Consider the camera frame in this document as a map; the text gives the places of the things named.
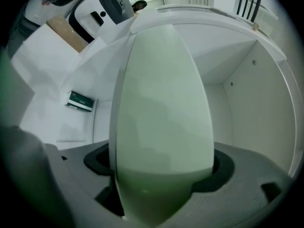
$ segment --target gray plastic part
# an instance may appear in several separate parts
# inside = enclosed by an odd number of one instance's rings
[[[84,164],[84,157],[101,146],[105,145],[107,141],[93,143],[90,145],[61,150],[60,155],[67,158],[64,161],[66,167],[73,173],[79,185],[87,192],[91,198],[96,196],[110,183],[110,176],[97,175]]]
[[[281,190],[288,189],[291,179],[267,157],[221,143],[215,143],[214,147],[232,158],[234,175],[216,192],[193,193],[160,228],[233,227],[268,205],[262,184],[274,182]]]
[[[47,210],[52,210],[50,219],[65,227],[136,227],[94,200],[108,181],[86,169],[83,158],[103,143],[59,152],[56,146],[42,144],[18,128],[1,132],[1,156],[10,177],[27,200],[38,203],[40,208],[43,202]],[[261,154],[221,143],[215,143],[215,149],[234,161],[232,178],[215,192],[193,193],[159,227],[251,227],[251,221],[260,221],[263,213],[274,208],[283,195],[268,204],[261,185],[274,182],[283,193],[288,190],[291,179]]]

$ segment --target black cable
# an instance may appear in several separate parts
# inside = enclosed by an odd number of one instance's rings
[[[257,11],[258,11],[258,9],[260,8],[260,5],[261,5],[261,0],[257,0],[256,3],[257,4],[256,4],[255,10],[253,12],[253,15],[252,15],[252,18],[251,18],[251,22],[254,22],[255,19],[256,19]]]
[[[242,17],[244,16],[244,14],[245,14],[245,11],[246,11],[246,8],[247,8],[247,3],[248,3],[248,0],[246,0],[246,2],[245,2],[245,7],[244,7],[244,9],[243,9],[243,14],[242,14]]]
[[[241,4],[242,4],[242,0],[239,0],[239,3],[238,3],[238,8],[237,8],[237,14],[239,13],[239,10],[240,10],[240,8],[241,8]]]
[[[251,12],[252,5],[253,5],[254,1],[255,1],[255,0],[251,0],[251,4],[250,4],[250,8],[249,8],[249,12],[248,12],[248,14],[247,14],[247,19],[249,19],[250,12]]]

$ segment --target cardboard box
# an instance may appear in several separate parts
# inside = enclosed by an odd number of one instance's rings
[[[62,15],[49,19],[47,25],[79,53],[88,45]]]

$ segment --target black slot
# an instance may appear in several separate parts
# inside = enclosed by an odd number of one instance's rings
[[[97,197],[95,197],[95,200],[112,213],[118,216],[124,216],[124,209],[120,202],[114,177],[111,177],[110,185],[103,189]]]
[[[261,189],[265,193],[268,203],[273,201],[281,193],[281,189],[274,182],[261,185]]]
[[[96,21],[96,23],[99,24],[99,26],[102,26],[104,24],[103,19],[99,16],[99,14],[96,11],[92,12],[91,16]]]
[[[212,176],[192,185],[192,192],[215,192],[224,186],[233,176],[235,165],[225,153],[214,150]]]
[[[97,175],[114,175],[114,171],[110,169],[108,143],[87,154],[84,158],[84,163],[87,168]]]

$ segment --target curved white edge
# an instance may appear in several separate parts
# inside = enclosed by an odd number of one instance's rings
[[[185,8],[199,8],[199,9],[211,9],[211,6],[205,6],[205,5],[197,5],[197,4],[168,4],[168,5],[163,5],[156,10],[162,10],[162,9],[171,9],[171,8],[180,8],[180,7],[185,7]]]
[[[132,34],[136,34],[145,29],[166,24],[207,24],[232,29],[258,40],[268,50],[276,62],[286,60],[285,54],[274,42],[270,41],[259,32],[252,30],[249,24],[216,13],[191,10],[158,13],[157,10],[150,9],[144,11],[137,17],[130,30]]]
[[[286,61],[278,64],[281,73],[286,81],[294,108],[295,117],[295,144],[294,156],[289,170],[289,175],[294,177],[297,174],[298,167],[301,163],[304,150],[304,106],[301,99],[300,89],[295,77]]]
[[[125,47],[126,49],[125,54],[128,55],[128,59],[125,62],[122,62],[119,68],[117,80],[114,88],[113,100],[112,100],[110,129],[109,129],[109,159],[110,159],[110,167],[114,171],[116,171],[116,129],[117,129],[119,103],[120,103],[121,93],[124,84],[124,75],[126,72],[131,50],[135,41],[135,37],[136,35],[131,36]]]

